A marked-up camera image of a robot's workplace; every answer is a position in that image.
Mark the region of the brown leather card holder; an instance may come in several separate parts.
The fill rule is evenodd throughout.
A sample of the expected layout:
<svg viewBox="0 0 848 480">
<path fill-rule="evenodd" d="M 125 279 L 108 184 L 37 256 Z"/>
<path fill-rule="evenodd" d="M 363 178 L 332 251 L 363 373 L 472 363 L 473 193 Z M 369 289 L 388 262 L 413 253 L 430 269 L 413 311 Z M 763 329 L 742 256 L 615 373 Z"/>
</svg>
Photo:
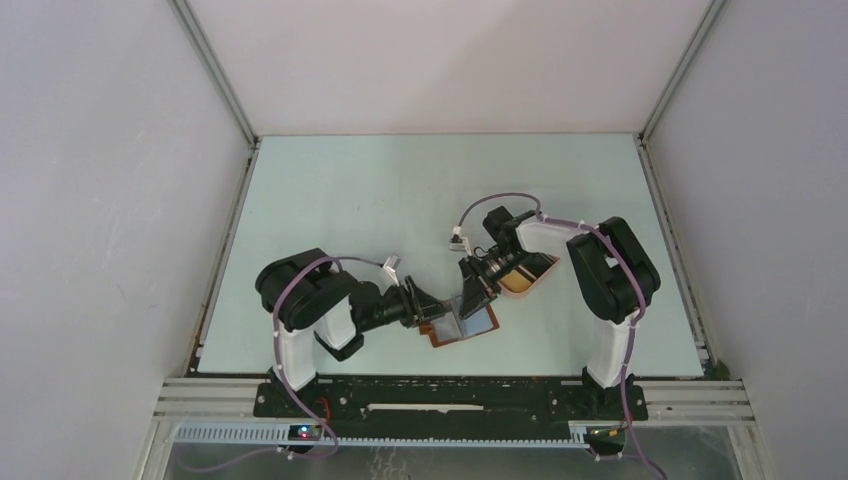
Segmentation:
<svg viewBox="0 0 848 480">
<path fill-rule="evenodd" d="M 452 298 L 450 314 L 418 327 L 419 334 L 426 337 L 433 348 L 467 341 L 499 329 L 498 320 L 490 306 L 478 310 L 466 319 L 461 319 L 459 317 L 461 301 L 461 295 Z"/>
</svg>

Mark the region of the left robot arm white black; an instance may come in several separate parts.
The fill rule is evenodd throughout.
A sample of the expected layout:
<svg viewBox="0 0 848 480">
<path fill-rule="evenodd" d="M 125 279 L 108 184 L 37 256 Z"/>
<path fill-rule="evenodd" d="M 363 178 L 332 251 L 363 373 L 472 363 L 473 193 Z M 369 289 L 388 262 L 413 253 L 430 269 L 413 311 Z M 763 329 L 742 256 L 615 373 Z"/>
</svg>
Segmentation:
<svg viewBox="0 0 848 480">
<path fill-rule="evenodd" d="M 452 312 L 449 301 L 410 276 L 382 290 L 344 270 L 345 260 L 314 248 L 268 264 L 255 280 L 272 318 L 272 372 L 283 383 L 277 402 L 292 416 L 308 414 L 316 403 L 315 346 L 342 362 L 362 348 L 367 332 L 395 323 L 418 328 Z"/>
</svg>

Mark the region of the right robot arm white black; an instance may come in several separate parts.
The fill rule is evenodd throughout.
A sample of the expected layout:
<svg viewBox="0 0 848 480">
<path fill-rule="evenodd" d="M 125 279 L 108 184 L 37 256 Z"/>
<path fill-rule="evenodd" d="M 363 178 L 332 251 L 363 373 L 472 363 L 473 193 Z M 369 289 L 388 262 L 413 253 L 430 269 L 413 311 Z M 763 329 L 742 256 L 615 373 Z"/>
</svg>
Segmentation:
<svg viewBox="0 0 848 480">
<path fill-rule="evenodd" d="M 484 309 L 515 282 L 533 285 L 568 259 L 590 312 L 595 343 L 582 371 L 585 411 L 606 418 L 628 398 L 637 328 L 661 286 L 658 270 L 629 224 L 613 216 L 597 225 L 557 219 L 529 210 L 514 215 L 500 206 L 483 228 L 493 244 L 483 254 L 467 248 L 458 263 L 462 293 L 458 317 Z"/>
</svg>

